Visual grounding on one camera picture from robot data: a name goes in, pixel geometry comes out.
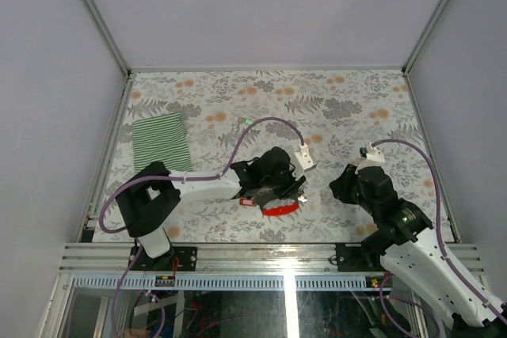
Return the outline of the red key tag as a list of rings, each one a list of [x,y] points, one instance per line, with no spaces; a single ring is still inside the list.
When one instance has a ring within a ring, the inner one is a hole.
[[[244,207],[256,207],[257,204],[253,199],[241,198],[239,204]]]

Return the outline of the grey red key ring holder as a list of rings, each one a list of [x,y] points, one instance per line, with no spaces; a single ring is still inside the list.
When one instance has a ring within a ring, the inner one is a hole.
[[[294,199],[279,199],[277,196],[276,199],[269,200],[268,202],[257,201],[255,203],[263,216],[281,217],[298,211],[307,201],[307,195],[303,191],[299,191],[298,197]]]

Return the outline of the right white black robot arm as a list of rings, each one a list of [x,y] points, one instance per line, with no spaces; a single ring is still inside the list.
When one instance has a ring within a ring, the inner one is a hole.
[[[358,206],[377,229],[360,243],[360,262],[384,270],[415,291],[454,337],[504,337],[506,304],[490,293],[438,238],[415,203],[398,196],[379,166],[347,165],[330,182],[335,199]]]

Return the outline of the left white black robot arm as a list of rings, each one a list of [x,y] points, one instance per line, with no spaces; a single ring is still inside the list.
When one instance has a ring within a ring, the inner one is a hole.
[[[275,146],[259,158],[237,161],[223,173],[171,172],[160,161],[149,164],[114,196],[130,237],[156,270],[173,262],[173,248],[162,224],[180,202],[246,199],[261,211],[273,200],[299,202],[305,172],[314,167],[308,147],[288,154]]]

